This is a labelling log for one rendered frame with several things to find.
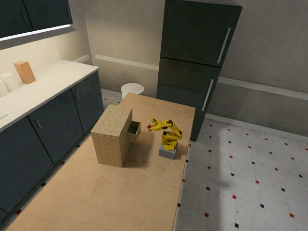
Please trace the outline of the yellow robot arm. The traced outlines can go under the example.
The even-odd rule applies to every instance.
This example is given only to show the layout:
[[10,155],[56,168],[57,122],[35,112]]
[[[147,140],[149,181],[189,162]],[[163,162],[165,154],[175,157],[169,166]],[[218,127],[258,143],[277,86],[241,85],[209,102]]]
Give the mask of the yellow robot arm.
[[162,133],[162,140],[161,140],[162,144],[165,144],[163,145],[163,147],[167,151],[170,151],[170,150],[173,151],[174,146],[176,145],[176,141],[182,139],[182,132],[172,120],[164,121],[161,126],[163,130],[168,129],[170,127],[174,131],[172,132],[172,131],[164,130]]

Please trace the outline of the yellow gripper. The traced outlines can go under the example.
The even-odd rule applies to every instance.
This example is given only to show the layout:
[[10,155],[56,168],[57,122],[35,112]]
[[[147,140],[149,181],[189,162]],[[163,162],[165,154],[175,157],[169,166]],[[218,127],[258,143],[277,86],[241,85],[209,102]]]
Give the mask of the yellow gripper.
[[156,127],[154,127],[154,128],[149,128],[149,130],[156,130],[156,131],[160,131],[160,130],[162,130],[162,122],[161,121],[157,121],[157,119],[155,119],[155,118],[153,118],[152,117],[152,122],[154,122],[154,124],[151,124],[150,126],[151,127],[154,127],[154,126],[156,126]]

